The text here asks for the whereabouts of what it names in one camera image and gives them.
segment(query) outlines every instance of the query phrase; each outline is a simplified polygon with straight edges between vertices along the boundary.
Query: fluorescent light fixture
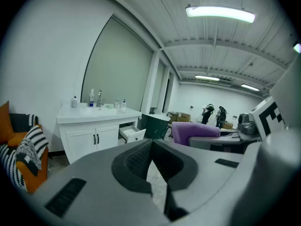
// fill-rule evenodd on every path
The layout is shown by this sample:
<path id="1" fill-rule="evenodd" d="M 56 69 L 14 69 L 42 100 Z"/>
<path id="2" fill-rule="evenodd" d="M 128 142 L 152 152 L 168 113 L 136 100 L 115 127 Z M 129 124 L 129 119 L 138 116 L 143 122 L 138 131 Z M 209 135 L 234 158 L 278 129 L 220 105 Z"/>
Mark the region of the fluorescent light fixture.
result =
<path id="1" fill-rule="evenodd" d="M 252 86 L 249 86 L 249 85 L 245 85 L 245 84 L 242 84 L 242 85 L 241 85 L 241 87 L 245 87 L 245 88 L 247 88 L 247 89 L 251 89 L 251 90 L 259 91 L 259 89 L 257 89 L 257 88 L 254 88 L 254 87 L 252 87 Z"/>
<path id="2" fill-rule="evenodd" d="M 196 75 L 197 79 L 204 79 L 204 80 L 212 80 L 212 81 L 219 81 L 219 78 L 214 78 L 214 77 L 208 77 L 208 76 L 203 76 L 203 75 Z"/>
<path id="3" fill-rule="evenodd" d="M 301 53 L 301 44 L 296 43 L 293 49 L 296 50 L 298 53 Z"/>
<path id="4" fill-rule="evenodd" d="M 225 8 L 225 7 L 211 7 L 211 6 L 199 6 L 186 8 L 188 17 L 198 16 L 218 16 L 218 17 L 230 17 L 239 20 L 243 20 L 249 23 L 253 23 L 255 14 L 246 12 L 244 10 Z"/>

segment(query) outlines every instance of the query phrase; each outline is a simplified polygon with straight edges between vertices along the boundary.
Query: concrete floor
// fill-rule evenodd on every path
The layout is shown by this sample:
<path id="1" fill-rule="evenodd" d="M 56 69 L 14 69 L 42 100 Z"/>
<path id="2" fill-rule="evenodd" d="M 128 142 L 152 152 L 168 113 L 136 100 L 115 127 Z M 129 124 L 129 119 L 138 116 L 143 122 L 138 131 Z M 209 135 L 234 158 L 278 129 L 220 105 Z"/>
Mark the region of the concrete floor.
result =
<path id="1" fill-rule="evenodd" d="M 170 133 L 171 129 L 169 128 L 164 137 L 165 140 L 173 141 L 173 139 L 169 137 Z M 118 140 L 118 145 L 122 145 L 124 143 L 124 139 Z M 66 155 L 56 156 L 52 159 L 48 158 L 48 178 L 52 177 L 54 174 L 58 173 L 60 170 L 67 167 L 68 165 L 69 162 Z M 148 181 L 151 184 L 154 204 L 159 208 L 161 212 L 163 212 L 166 199 L 167 184 L 162 178 L 154 162 L 151 162 L 150 164 L 146 181 Z"/>

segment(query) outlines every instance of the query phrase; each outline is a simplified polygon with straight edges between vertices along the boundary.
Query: faucet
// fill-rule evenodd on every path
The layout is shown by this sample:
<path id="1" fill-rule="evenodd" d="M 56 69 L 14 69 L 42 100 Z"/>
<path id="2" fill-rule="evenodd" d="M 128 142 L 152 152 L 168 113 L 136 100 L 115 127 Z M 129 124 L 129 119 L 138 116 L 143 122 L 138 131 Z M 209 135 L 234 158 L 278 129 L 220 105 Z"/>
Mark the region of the faucet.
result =
<path id="1" fill-rule="evenodd" d="M 103 102 L 100 101 L 100 96 L 102 95 L 102 90 L 100 89 L 98 92 L 98 100 L 97 100 L 97 107 L 101 107 L 103 105 Z"/>

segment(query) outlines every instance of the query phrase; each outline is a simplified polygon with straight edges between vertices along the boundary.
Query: orange pillow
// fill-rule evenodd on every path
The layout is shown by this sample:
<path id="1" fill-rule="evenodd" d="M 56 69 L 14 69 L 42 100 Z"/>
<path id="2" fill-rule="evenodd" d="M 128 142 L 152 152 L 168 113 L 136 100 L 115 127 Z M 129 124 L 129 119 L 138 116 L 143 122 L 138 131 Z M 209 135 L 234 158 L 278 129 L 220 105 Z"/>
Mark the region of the orange pillow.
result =
<path id="1" fill-rule="evenodd" d="M 14 137 L 8 140 L 8 146 L 19 146 L 26 134 L 27 132 L 15 132 Z"/>
<path id="2" fill-rule="evenodd" d="M 14 136 L 9 117 L 9 101 L 0 107 L 0 118 L 0 144 L 3 144 Z"/>

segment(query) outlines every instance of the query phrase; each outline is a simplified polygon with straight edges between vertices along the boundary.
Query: box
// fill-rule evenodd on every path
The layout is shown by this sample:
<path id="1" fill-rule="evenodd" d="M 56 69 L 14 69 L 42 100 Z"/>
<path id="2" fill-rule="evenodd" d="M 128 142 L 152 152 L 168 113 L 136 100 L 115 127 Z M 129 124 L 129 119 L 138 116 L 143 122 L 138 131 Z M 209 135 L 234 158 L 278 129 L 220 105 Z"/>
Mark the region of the box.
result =
<path id="1" fill-rule="evenodd" d="M 177 121 L 178 112 L 168 112 L 167 116 L 170 117 L 169 123 L 172 123 L 174 121 Z"/>
<path id="2" fill-rule="evenodd" d="M 177 117 L 178 122 L 190 122 L 190 115 L 185 113 L 179 113 Z"/>
<path id="3" fill-rule="evenodd" d="M 285 126 L 280 111 L 273 99 L 268 97 L 249 112 L 249 121 L 254 121 L 264 140 L 270 133 L 281 131 Z"/>
<path id="4" fill-rule="evenodd" d="M 233 124 L 230 122 L 225 122 L 224 125 L 222 126 L 224 129 L 232 129 Z"/>

